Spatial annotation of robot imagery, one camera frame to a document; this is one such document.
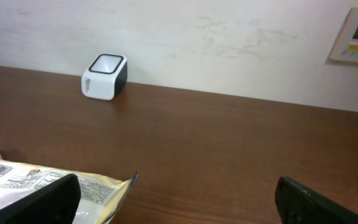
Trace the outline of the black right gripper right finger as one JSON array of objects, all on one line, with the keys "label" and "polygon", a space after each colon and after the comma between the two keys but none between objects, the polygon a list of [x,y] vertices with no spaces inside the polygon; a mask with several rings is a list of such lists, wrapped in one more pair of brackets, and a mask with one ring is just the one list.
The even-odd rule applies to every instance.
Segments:
[{"label": "black right gripper right finger", "polygon": [[290,177],[279,178],[275,204],[283,224],[358,224],[358,214]]}]

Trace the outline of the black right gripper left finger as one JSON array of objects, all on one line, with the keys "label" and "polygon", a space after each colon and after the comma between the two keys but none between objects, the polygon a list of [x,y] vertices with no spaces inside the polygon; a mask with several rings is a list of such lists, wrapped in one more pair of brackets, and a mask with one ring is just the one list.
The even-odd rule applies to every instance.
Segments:
[{"label": "black right gripper left finger", "polygon": [[81,199],[75,174],[68,174],[0,209],[0,224],[72,224]]}]

